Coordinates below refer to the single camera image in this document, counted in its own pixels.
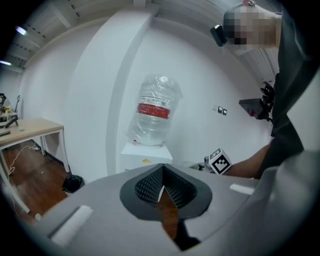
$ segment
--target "floor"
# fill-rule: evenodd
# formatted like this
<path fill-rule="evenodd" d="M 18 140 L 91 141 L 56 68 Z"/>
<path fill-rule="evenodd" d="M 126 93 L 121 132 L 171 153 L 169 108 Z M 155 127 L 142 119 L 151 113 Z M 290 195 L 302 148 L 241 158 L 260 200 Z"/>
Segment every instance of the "floor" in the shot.
<path fill-rule="evenodd" d="M 19 151 L 25 146 L 33 146 L 31 141 L 12 146 L 3 152 L 8 167 Z M 20 219 L 33 223 L 35 215 L 43 215 L 54 205 L 67 197 L 62 190 L 62 184 L 68 175 L 63 166 L 53 161 L 48 156 L 43 156 L 41 151 L 25 149 L 14 163 L 15 170 L 10 175 L 10 182 L 15 186 L 22 201 L 29 207 L 29 214 L 25 213 L 17 203 L 15 211 Z M 12 199 L 7 195 L 9 203 L 13 206 Z M 171 239 L 177 234 L 178 209 L 163 191 L 157 208 L 163 215 L 163 228 Z"/>

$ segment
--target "black camera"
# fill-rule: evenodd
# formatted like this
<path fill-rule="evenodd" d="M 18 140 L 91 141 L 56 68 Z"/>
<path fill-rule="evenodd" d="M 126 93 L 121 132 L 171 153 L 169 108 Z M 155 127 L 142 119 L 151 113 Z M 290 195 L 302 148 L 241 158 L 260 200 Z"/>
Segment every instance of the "black camera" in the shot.
<path fill-rule="evenodd" d="M 210 33 L 219 47 L 222 47 L 227 43 L 228 39 L 225 35 L 225 31 L 222 28 L 222 25 L 214 26 L 210 29 Z"/>

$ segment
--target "black trash can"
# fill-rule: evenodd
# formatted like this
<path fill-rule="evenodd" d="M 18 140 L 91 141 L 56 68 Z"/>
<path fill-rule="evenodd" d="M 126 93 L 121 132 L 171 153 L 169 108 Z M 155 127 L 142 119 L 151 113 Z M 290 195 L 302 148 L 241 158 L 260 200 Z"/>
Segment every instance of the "black trash can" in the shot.
<path fill-rule="evenodd" d="M 85 181 L 82 177 L 78 175 L 69 175 L 65 178 L 62 184 L 62 190 L 67 194 L 74 193 L 78 189 L 82 188 L 85 185 Z"/>

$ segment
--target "wooden table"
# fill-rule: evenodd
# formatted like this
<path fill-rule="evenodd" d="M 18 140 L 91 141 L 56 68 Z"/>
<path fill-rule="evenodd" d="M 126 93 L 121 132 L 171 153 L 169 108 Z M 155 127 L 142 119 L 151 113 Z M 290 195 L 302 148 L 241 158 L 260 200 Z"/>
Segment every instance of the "wooden table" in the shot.
<path fill-rule="evenodd" d="M 42 154 L 45 155 L 45 143 L 44 143 L 44 136 L 49 134 L 58 133 L 59 134 L 59 140 L 60 140 L 60 146 L 62 150 L 62 156 L 63 156 L 63 165 L 65 171 L 68 173 L 69 165 L 66 155 L 66 149 L 65 149 L 65 140 L 64 140 L 64 126 L 49 121 L 44 118 L 38 118 L 38 119 L 31 119 L 31 120 L 18 120 L 17 121 L 19 126 L 16 126 L 15 123 L 13 123 L 10 127 L 7 129 L 1 128 L 0 132 L 3 131 L 10 131 L 11 134 L 7 134 L 4 136 L 0 136 L 0 175 L 5 183 L 5 185 L 10 189 L 10 192 L 13 196 L 13 198 L 16 200 L 16 202 L 27 212 L 30 212 L 30 209 L 25 205 L 25 203 L 20 199 L 17 192 L 13 189 L 9 182 L 9 168 L 7 166 L 6 160 L 4 158 L 2 150 L 5 148 L 8 148 L 10 146 L 31 140 L 36 137 L 40 137 L 41 142 L 41 151 Z"/>

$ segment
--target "plastic bottle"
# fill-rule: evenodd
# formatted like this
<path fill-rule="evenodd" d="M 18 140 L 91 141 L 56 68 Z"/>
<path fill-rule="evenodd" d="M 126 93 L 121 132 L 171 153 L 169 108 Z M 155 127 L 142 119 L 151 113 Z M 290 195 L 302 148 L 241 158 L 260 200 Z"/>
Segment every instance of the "plastic bottle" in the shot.
<path fill-rule="evenodd" d="M 148 75 L 141 85 L 128 137 L 147 146 L 164 143 L 182 93 L 179 84 L 164 75 Z"/>

